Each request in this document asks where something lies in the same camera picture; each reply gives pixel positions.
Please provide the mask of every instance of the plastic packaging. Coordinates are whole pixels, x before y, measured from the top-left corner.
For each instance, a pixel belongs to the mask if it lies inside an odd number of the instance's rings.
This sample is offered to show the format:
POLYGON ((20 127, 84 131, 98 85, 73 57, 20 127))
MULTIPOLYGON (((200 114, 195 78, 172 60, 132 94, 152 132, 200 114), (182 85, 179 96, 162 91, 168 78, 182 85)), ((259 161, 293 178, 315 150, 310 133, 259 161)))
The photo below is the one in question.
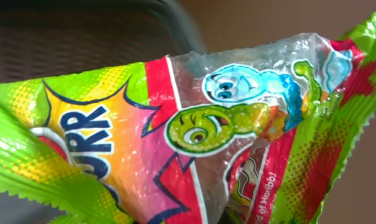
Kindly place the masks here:
POLYGON ((369 38, 300 34, 1 84, 0 191, 68 211, 53 223, 217 223, 242 167, 260 165, 252 203, 236 203, 250 204, 244 222, 317 219, 376 109, 369 38))

